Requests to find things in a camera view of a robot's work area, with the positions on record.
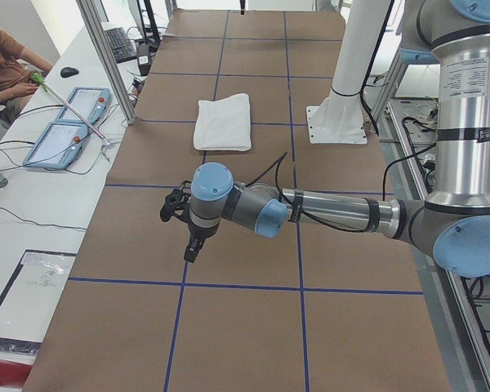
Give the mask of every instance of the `person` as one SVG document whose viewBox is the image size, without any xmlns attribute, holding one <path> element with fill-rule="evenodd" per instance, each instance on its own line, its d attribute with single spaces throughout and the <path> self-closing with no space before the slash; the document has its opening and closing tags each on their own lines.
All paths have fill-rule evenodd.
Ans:
<svg viewBox="0 0 490 392">
<path fill-rule="evenodd" d="M 0 117 L 9 124 L 18 117 L 38 88 L 29 78 L 33 71 L 29 72 L 17 60 L 23 60 L 44 73 L 52 69 L 49 61 L 0 29 L 0 105 L 6 106 Z"/>
</svg>

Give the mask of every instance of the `square white cloth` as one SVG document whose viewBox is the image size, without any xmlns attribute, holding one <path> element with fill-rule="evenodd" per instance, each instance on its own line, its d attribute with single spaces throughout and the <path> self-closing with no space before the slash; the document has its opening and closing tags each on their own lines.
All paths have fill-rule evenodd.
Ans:
<svg viewBox="0 0 490 392">
<path fill-rule="evenodd" d="M 247 151 L 251 149 L 251 105 L 248 94 L 223 100 L 198 101 L 194 148 Z"/>
</svg>

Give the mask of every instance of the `white mounting plate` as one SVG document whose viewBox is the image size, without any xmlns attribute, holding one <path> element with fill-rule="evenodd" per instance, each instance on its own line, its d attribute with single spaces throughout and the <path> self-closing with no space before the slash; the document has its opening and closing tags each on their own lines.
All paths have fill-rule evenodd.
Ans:
<svg viewBox="0 0 490 392">
<path fill-rule="evenodd" d="M 307 106 L 307 124 L 309 124 L 309 139 L 311 144 L 349 144 L 349 145 L 365 145 L 367 144 L 367 135 L 364 128 L 360 127 L 355 135 L 339 136 L 335 135 L 332 130 L 327 129 L 323 125 L 316 125 L 311 118 L 320 106 Z"/>
</svg>

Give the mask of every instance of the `person's hand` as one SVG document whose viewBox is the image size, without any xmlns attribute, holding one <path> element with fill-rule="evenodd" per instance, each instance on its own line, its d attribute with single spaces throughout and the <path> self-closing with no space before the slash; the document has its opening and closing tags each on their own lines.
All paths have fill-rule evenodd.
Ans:
<svg viewBox="0 0 490 392">
<path fill-rule="evenodd" d="M 15 86 L 11 87 L 11 94 L 13 98 L 17 98 L 19 96 L 31 96 L 38 89 L 38 85 L 31 83 L 19 83 Z"/>
</svg>

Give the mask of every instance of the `black mouse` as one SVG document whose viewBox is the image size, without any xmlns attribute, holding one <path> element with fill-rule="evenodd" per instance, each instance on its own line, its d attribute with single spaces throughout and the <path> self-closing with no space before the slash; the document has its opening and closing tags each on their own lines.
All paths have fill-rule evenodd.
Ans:
<svg viewBox="0 0 490 392">
<path fill-rule="evenodd" d="M 62 70 L 60 71 L 60 76 L 62 78 L 68 78 L 69 76 L 73 76 L 73 75 L 76 75 L 78 74 L 80 71 L 78 71 L 76 68 L 72 68 L 72 67 L 64 67 L 62 68 Z"/>
</svg>

